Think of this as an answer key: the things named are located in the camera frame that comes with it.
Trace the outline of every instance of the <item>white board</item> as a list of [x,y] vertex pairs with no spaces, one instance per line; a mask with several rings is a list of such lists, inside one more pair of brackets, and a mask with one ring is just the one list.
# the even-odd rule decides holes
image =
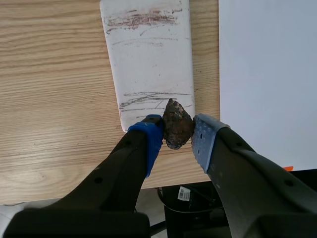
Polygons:
[[169,98],[194,117],[189,0],[101,0],[100,9],[122,129],[163,115]]
[[317,168],[317,1],[219,1],[220,115],[259,154]]

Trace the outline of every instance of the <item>rusty rock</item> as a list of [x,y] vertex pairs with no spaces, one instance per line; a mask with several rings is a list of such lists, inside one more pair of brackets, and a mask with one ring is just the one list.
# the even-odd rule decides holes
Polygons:
[[194,122],[181,104],[169,99],[163,114],[163,135],[169,148],[177,150],[194,133]]

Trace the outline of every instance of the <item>white paper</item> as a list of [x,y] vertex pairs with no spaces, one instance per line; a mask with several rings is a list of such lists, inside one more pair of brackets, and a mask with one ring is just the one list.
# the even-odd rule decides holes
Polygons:
[[317,1],[219,1],[221,120],[280,166],[317,168]]

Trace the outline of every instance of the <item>barcode label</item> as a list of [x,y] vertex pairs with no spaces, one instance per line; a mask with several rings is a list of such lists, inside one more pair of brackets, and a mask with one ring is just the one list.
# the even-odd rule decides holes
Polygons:
[[182,201],[189,201],[189,198],[190,198],[190,189],[181,186],[178,192],[178,199]]

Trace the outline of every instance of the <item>wood grain surface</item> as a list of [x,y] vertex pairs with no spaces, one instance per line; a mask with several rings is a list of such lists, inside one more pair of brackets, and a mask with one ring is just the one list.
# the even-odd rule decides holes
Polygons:
[[[196,113],[219,118],[217,0],[191,31]],[[0,204],[65,196],[122,136],[99,1],[0,1]],[[207,179],[164,145],[143,188]]]

